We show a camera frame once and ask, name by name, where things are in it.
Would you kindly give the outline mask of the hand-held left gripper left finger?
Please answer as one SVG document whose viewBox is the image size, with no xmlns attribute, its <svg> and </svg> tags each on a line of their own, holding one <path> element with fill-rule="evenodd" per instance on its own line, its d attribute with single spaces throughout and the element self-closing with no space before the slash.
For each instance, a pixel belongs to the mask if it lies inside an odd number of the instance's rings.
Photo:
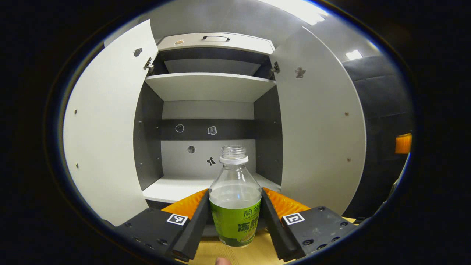
<svg viewBox="0 0 471 265">
<path fill-rule="evenodd" d="M 113 240 L 145 262 L 188 262 L 195 258 L 210 214 L 204 189 L 166 208 L 147 208 L 113 225 L 105 221 Z"/>
</svg>

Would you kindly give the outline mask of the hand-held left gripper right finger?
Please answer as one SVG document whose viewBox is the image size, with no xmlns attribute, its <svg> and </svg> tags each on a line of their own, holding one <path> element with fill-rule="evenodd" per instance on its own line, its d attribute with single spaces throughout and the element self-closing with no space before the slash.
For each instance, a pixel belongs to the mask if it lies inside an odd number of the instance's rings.
<svg viewBox="0 0 471 265">
<path fill-rule="evenodd" d="M 265 187 L 261 214 L 277 257 L 285 262 L 316 255 L 358 228 L 326 206 L 310 208 Z"/>
</svg>

